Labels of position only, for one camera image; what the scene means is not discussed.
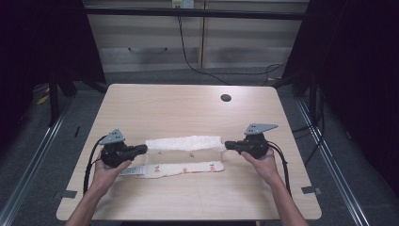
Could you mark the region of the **white towel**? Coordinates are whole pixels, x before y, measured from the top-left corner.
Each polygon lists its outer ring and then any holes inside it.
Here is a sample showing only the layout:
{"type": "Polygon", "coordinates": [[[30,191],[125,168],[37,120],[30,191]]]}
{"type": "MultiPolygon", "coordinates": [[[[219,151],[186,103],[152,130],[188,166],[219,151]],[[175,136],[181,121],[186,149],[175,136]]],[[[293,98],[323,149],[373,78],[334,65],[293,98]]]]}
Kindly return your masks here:
{"type": "Polygon", "coordinates": [[[225,169],[222,154],[226,151],[221,137],[190,136],[150,139],[142,166],[125,169],[120,176],[158,179],[197,172],[220,172],[225,169]]]}

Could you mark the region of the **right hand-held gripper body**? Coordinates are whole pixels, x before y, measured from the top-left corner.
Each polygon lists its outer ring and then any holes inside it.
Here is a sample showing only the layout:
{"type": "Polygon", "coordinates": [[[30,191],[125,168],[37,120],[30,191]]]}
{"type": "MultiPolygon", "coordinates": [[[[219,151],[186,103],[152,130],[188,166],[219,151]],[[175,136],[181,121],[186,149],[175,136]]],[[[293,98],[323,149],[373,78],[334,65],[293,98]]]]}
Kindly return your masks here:
{"type": "Polygon", "coordinates": [[[266,155],[269,145],[264,132],[277,128],[276,124],[252,123],[245,131],[244,150],[255,159],[266,155]]]}

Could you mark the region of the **person's left hand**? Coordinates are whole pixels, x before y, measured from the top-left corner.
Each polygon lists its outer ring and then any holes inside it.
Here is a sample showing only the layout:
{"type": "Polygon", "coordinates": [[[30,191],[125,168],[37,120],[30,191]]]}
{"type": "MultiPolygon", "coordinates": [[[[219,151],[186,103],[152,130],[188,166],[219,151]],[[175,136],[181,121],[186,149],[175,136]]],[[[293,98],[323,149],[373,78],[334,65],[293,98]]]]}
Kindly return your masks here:
{"type": "Polygon", "coordinates": [[[126,160],[116,168],[112,168],[107,166],[101,158],[98,158],[95,162],[94,176],[88,190],[104,196],[120,173],[126,170],[131,164],[131,160],[126,160]]]}

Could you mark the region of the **person's right hand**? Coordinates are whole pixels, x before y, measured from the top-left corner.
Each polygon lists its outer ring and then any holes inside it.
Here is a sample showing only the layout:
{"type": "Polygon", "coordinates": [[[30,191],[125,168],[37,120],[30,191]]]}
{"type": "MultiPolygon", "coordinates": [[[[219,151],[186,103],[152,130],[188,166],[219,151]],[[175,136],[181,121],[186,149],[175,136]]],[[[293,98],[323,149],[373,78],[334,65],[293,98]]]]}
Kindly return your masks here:
{"type": "Polygon", "coordinates": [[[257,173],[268,185],[274,186],[278,181],[281,180],[278,173],[274,152],[271,149],[269,149],[266,155],[262,156],[260,159],[254,158],[247,152],[242,152],[241,155],[254,167],[257,173]]]}

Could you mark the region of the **metal floor rail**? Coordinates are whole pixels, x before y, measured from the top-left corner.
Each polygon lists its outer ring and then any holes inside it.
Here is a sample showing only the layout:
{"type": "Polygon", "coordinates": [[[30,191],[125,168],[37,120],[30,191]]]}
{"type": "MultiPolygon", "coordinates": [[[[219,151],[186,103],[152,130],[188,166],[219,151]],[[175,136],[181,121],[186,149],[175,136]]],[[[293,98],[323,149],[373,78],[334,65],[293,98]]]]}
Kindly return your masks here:
{"type": "Polygon", "coordinates": [[[304,121],[311,131],[311,136],[316,143],[316,147],[323,157],[327,168],[332,176],[332,179],[338,188],[341,197],[348,209],[352,219],[354,220],[356,226],[371,226],[369,220],[367,219],[363,208],[361,207],[358,198],[353,192],[352,188],[347,183],[343,173],[335,160],[333,153],[331,152],[327,142],[322,136],[322,130],[315,125],[311,120],[311,112],[307,107],[306,103],[302,100],[296,102],[298,108],[302,114],[304,121]]]}
{"type": "Polygon", "coordinates": [[[24,117],[22,130],[0,163],[0,188],[6,195],[0,201],[0,226],[12,226],[72,103],[73,98],[60,103],[54,122],[51,105],[33,105],[24,117]]]}

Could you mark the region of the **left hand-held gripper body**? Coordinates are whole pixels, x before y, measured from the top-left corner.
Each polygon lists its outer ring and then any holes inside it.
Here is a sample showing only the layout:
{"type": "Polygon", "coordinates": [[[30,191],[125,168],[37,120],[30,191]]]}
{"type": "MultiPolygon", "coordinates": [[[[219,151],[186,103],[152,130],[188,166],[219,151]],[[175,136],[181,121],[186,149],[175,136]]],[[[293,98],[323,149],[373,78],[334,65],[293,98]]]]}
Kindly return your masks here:
{"type": "Polygon", "coordinates": [[[99,144],[103,146],[101,159],[112,168],[118,167],[122,162],[128,160],[127,145],[125,137],[120,129],[115,129],[103,137],[99,144]]]}

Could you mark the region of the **white wall power outlet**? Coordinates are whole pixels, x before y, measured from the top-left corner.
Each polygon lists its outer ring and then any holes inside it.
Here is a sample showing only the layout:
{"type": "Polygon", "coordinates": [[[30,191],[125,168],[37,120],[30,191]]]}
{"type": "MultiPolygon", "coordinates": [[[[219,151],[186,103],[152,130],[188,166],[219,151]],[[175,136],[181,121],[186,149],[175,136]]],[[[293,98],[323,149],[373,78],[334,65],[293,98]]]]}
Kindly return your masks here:
{"type": "Polygon", "coordinates": [[[173,8],[185,8],[185,9],[195,8],[194,0],[171,0],[171,5],[173,8]]]}

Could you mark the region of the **black metal stand post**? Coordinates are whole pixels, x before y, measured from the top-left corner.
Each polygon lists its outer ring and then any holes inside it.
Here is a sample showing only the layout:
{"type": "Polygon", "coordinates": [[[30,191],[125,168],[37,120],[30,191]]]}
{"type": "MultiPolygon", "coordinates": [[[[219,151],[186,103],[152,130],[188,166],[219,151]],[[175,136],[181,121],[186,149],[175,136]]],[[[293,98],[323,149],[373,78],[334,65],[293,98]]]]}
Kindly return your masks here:
{"type": "Polygon", "coordinates": [[[50,117],[49,126],[53,126],[59,117],[58,89],[57,89],[56,75],[54,72],[51,72],[49,76],[49,97],[50,97],[50,108],[51,108],[51,117],[50,117]]]}

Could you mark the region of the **dark curtain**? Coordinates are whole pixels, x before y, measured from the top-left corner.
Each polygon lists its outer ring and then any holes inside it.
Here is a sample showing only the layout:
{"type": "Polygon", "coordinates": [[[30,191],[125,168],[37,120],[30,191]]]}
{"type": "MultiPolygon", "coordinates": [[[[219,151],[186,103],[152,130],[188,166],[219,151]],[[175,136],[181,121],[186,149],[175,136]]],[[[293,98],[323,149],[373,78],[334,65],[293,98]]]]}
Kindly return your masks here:
{"type": "Polygon", "coordinates": [[[317,82],[399,198],[399,0],[310,0],[282,77],[317,82]]]}
{"type": "Polygon", "coordinates": [[[34,87],[105,81],[83,0],[0,0],[0,156],[16,138],[34,87]]]}

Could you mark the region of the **black horizontal frame bar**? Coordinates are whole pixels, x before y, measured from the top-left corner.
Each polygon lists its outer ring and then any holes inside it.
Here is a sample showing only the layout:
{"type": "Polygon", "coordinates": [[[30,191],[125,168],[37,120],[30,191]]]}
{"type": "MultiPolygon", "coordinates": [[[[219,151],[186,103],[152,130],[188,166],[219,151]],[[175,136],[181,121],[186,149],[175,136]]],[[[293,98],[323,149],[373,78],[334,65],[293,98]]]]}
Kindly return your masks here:
{"type": "Polygon", "coordinates": [[[101,8],[86,7],[86,14],[97,15],[132,15],[132,16],[175,16],[202,18],[239,18],[266,20],[301,21],[308,17],[305,13],[268,12],[268,11],[237,11],[215,9],[184,9],[184,8],[101,8]]]}

